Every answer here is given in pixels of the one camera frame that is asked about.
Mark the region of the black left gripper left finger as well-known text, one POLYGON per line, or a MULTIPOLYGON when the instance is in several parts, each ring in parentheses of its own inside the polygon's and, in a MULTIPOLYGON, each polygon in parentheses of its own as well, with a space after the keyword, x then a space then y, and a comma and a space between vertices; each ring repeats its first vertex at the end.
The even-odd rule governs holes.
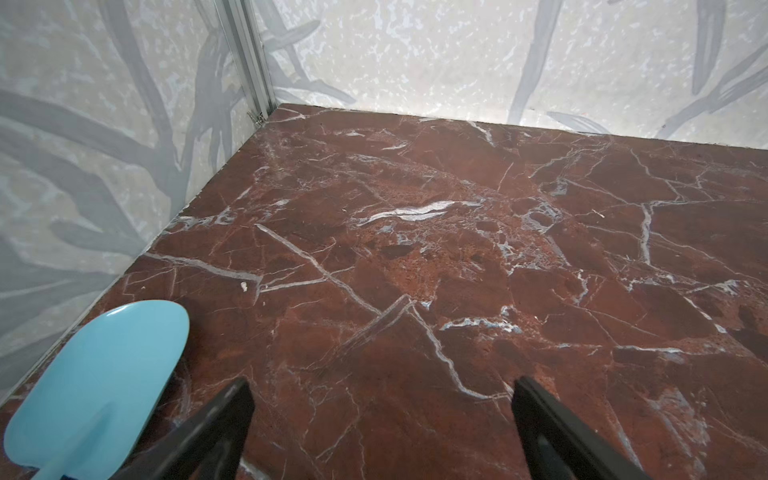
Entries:
POLYGON ((255 405, 248 382, 236 378, 116 479, 233 479, 255 405))

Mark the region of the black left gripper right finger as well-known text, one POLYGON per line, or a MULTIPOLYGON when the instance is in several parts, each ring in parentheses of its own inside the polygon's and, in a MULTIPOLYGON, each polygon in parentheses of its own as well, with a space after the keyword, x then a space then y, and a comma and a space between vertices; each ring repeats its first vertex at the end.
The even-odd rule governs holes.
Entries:
POLYGON ((648 477, 531 377, 515 380, 511 409, 533 479, 648 477))

